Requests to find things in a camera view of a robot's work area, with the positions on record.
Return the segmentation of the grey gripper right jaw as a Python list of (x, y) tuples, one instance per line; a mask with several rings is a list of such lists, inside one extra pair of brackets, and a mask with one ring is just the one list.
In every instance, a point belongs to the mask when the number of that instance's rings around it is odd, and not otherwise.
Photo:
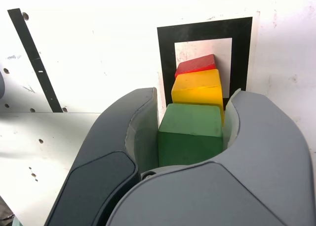
[(155, 169), (116, 205), (109, 226), (313, 226), (307, 142), (266, 96), (237, 90), (219, 155)]

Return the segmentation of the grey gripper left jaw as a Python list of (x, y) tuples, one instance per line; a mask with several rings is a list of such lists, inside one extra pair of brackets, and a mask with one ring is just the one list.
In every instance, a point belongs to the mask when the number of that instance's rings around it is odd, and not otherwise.
[(158, 167), (155, 88), (109, 106), (85, 137), (46, 220), (48, 226), (104, 226), (120, 199)]

